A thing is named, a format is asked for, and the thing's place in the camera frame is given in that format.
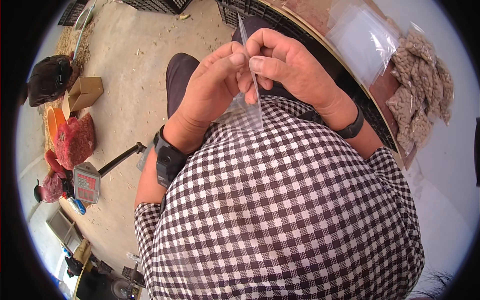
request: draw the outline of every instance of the cardboard box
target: cardboard box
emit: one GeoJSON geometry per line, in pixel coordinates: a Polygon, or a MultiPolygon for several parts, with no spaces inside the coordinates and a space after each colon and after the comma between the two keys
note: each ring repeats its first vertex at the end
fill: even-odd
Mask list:
{"type": "Polygon", "coordinates": [[[62,111],[68,120],[72,111],[92,106],[103,94],[101,77],[79,77],[69,91],[65,91],[62,111]]]}

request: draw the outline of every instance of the hand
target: hand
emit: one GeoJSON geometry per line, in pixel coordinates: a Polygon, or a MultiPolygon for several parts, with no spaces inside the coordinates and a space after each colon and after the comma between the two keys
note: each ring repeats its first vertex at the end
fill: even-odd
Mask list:
{"type": "MultiPolygon", "coordinates": [[[[315,109],[328,107],[338,97],[339,88],[321,64],[299,41],[267,28],[256,31],[247,41],[250,69],[258,83],[270,90],[273,80],[297,99],[315,109]]],[[[242,74],[239,88],[249,103],[256,101],[250,72],[242,74]]]]}
{"type": "Polygon", "coordinates": [[[191,125],[208,128],[239,93],[236,74],[246,62],[238,42],[225,44],[205,57],[193,72],[177,112],[191,125]]]}
{"type": "Polygon", "coordinates": [[[210,123],[239,93],[237,73],[246,63],[238,42],[225,44],[205,57],[190,77],[182,103],[165,124],[165,140],[185,154],[197,150],[210,123]]]}

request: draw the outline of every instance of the wrist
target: wrist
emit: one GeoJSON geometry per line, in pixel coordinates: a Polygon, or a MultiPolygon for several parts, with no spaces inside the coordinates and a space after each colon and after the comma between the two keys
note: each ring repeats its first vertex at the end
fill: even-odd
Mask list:
{"type": "Polygon", "coordinates": [[[339,131],[352,124],[358,115],[358,109],[350,97],[336,86],[328,105],[313,106],[325,124],[333,131],[339,131]]]}
{"type": "Polygon", "coordinates": [[[200,147],[207,129],[208,127],[196,126],[185,119],[179,109],[165,124],[163,137],[182,153],[190,154],[200,147]]]}

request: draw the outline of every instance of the black and white checkered shirt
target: black and white checkered shirt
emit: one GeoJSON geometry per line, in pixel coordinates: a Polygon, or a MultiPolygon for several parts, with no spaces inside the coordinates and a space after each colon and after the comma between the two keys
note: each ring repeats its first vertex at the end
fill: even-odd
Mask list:
{"type": "Polygon", "coordinates": [[[135,210],[152,299],[402,299],[424,266],[387,148],[364,160],[311,107],[262,101],[264,129],[214,124],[159,204],[135,210]]]}

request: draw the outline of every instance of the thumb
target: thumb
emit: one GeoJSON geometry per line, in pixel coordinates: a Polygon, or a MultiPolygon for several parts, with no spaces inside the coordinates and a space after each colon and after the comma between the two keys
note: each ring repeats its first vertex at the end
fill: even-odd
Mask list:
{"type": "Polygon", "coordinates": [[[219,84],[224,81],[229,75],[239,71],[245,65],[246,57],[242,53],[235,53],[220,60],[217,60],[211,65],[204,77],[208,81],[219,84]]]}
{"type": "Polygon", "coordinates": [[[249,66],[254,73],[279,82],[284,82],[293,73],[293,69],[283,61],[265,56],[252,57],[249,66]]]}

